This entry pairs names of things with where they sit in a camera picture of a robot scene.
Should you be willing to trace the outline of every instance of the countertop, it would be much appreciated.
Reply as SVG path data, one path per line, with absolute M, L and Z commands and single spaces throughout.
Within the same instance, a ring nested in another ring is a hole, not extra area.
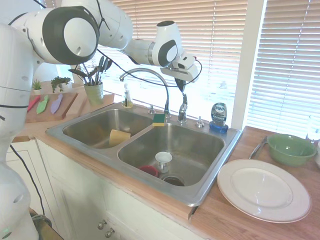
M 61 141 L 46 135 L 47 128 L 67 119 L 55 122 L 28 123 L 15 142 L 36 138 L 46 143 L 87 169 L 111 180 L 117 187 L 134 195 L 143 203 L 184 225 L 203 238 L 210 240 L 318 240 L 320 239 L 320 170 L 314 160 L 305 166 L 293 168 L 273 161 L 265 145 L 258 159 L 272 163 L 295 176 L 308 190 L 312 209 L 310 214 L 294 223 L 270 223 L 250 217 L 232 206 L 219 191 L 215 183 L 195 213 L 192 207 L 133 179 L 113 168 L 69 147 Z M 247 159 L 253 149 L 266 135 L 272 132 L 245 127 L 242 137 L 229 161 Z

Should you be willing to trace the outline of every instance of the red bowl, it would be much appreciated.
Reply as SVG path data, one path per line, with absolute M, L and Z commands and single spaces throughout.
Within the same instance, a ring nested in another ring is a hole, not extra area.
M 141 171 L 144 171 L 147 174 L 155 176 L 156 178 L 159 176 L 159 171 L 154 166 L 145 165 L 145 166 L 139 167 L 139 169 Z

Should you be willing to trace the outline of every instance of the white cabinet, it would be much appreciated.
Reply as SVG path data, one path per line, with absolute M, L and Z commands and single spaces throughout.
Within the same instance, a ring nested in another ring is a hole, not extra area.
M 37 141 L 58 209 L 65 226 L 65 240 L 203 240 L 107 178 Z M 103 230 L 97 228 L 105 219 Z
M 44 143 L 38 145 L 65 226 L 62 237 L 105 240 L 110 228 L 97 228 L 106 218 L 101 178 Z

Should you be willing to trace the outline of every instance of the stainless steel sink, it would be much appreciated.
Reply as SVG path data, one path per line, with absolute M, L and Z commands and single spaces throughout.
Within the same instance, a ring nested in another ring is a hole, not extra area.
M 141 132 L 152 124 L 152 119 L 120 109 L 103 111 L 63 129 L 63 133 L 92 148 L 107 149 L 112 129 L 130 133 Z
M 170 168 L 160 178 L 176 177 L 184 186 L 191 186 L 201 180 L 224 146 L 224 141 L 214 135 L 167 124 L 155 127 L 129 143 L 118 156 L 136 168 L 156 167 L 155 155 L 168 152 L 172 155 Z
M 164 127 L 153 127 L 153 117 L 145 107 L 125 109 L 115 103 L 50 128 L 47 134 L 186 205 L 200 205 L 241 132 L 230 128 L 225 134 L 215 133 L 209 123 L 197 128 L 195 120 L 181 124 L 177 116 Z M 110 147 L 112 129 L 131 133 L 131 138 Z M 138 169 L 155 166 L 155 155 L 161 151 L 172 155 L 167 173 L 157 178 Z

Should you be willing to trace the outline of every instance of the window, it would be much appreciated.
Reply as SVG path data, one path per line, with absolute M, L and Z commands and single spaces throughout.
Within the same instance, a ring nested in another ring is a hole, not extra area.
M 230 124 L 237 83 L 239 59 L 245 25 L 247 0 L 113 0 L 132 19 L 133 38 L 154 40 L 157 23 L 173 20 L 177 23 L 184 49 L 202 63 L 202 73 L 195 83 L 185 87 L 188 97 L 187 114 L 211 120 L 211 108 L 221 95 L 224 81 L 223 101 L 227 104 L 227 123 Z M 166 76 L 156 66 L 135 65 L 121 52 L 99 46 L 107 56 L 125 70 L 150 68 L 160 73 L 167 83 L 174 84 L 173 77 Z M 101 55 L 97 53 L 87 66 L 97 65 Z M 113 65 L 103 75 L 104 90 L 119 95 L 124 93 L 124 83 L 119 81 L 123 72 Z M 149 73 L 135 73 L 137 77 L 161 83 Z M 164 107 L 166 91 L 156 86 L 127 76 L 130 94 L 134 99 Z M 183 97 L 177 87 L 169 89 L 171 110 L 178 111 Z
M 46 8 L 56 8 L 57 6 L 57 2 L 61 2 L 61 0 L 42 0 L 40 1 L 42 2 L 43 5 L 45 5 Z
M 320 113 L 320 3 L 268 0 L 247 124 L 305 138 Z

